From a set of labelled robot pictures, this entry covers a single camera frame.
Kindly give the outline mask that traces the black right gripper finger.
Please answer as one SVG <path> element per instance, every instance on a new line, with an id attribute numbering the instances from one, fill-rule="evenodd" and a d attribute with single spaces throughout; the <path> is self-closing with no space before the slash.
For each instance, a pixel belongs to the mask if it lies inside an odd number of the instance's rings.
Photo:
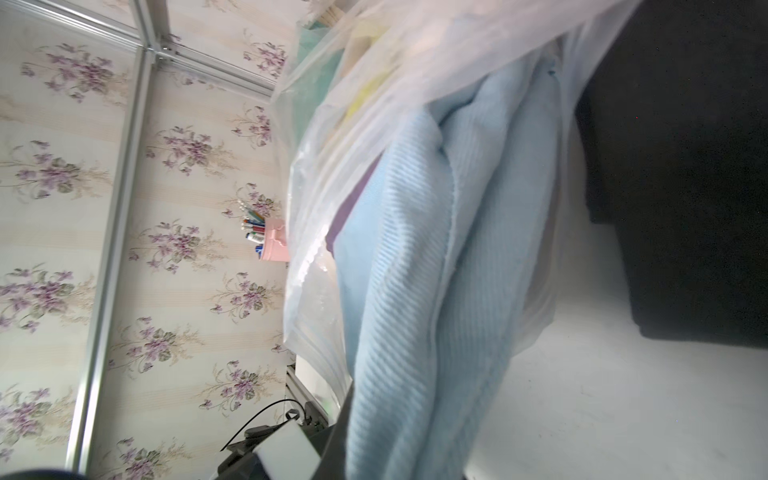
<path id="1" fill-rule="evenodd" d="M 347 438 L 355 387 L 351 386 L 339 413 L 337 422 L 327 428 L 323 454 L 312 477 L 313 480 L 344 480 L 346 478 Z"/>

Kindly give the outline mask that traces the purple garment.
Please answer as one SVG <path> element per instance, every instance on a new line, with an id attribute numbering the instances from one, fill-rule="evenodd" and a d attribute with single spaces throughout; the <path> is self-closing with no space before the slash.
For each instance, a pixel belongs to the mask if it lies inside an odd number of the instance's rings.
<path id="1" fill-rule="evenodd" d="M 336 214 L 330 224 L 328 233 L 325 236 L 326 248 L 331 256 L 334 256 L 334 244 L 337 236 L 344 228 L 349 215 L 354 209 L 360 195 L 365 190 L 372 174 L 375 172 L 380 159 L 381 156 L 378 156 L 375 161 L 366 169 L 364 175 L 357 182 L 350 194 L 345 198 L 345 200 L 341 203 L 338 210 L 336 211 Z"/>

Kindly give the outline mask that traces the light blue garment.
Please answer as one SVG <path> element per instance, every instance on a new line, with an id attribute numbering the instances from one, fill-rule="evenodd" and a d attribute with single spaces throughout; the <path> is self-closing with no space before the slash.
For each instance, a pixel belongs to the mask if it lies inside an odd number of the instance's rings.
<path id="1" fill-rule="evenodd" d="M 334 242 L 350 479 L 458 479 L 511 357 L 559 166 L 538 50 L 408 115 Z"/>

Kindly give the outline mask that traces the clear plastic vacuum bag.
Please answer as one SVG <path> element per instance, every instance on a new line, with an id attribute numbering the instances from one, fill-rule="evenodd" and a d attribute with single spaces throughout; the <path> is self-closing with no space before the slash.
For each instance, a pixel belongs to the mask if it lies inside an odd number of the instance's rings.
<path id="1" fill-rule="evenodd" d="M 325 381 L 336 403 L 351 380 L 325 236 L 406 116 L 545 45 L 555 49 L 562 97 L 572 108 L 636 9 L 634 1 L 359 1 L 303 63 L 290 55 L 272 98 L 290 252 L 284 341 Z M 343 55 L 330 89 L 296 144 L 291 87 L 336 49 Z M 345 121 L 356 93 L 382 73 L 389 78 Z"/>

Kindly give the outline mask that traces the dark grey trousers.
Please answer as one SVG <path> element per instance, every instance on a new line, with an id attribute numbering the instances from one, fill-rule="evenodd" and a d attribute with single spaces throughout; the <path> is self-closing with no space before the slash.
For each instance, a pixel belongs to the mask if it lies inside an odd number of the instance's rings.
<path id="1" fill-rule="evenodd" d="M 767 345 L 767 5 L 644 1 L 577 107 L 650 339 Z"/>

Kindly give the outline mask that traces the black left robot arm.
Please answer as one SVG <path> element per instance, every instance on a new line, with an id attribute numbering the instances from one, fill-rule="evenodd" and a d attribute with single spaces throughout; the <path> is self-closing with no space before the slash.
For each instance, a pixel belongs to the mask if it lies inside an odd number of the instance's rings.
<path id="1" fill-rule="evenodd" d="M 212 475 L 214 479 L 308 480 L 318 477 L 325 447 L 333 433 L 326 415 L 313 402 L 286 398 L 271 403 L 287 411 L 273 425 L 253 424 L 260 410 L 238 430 L 223 450 L 228 456 Z"/>

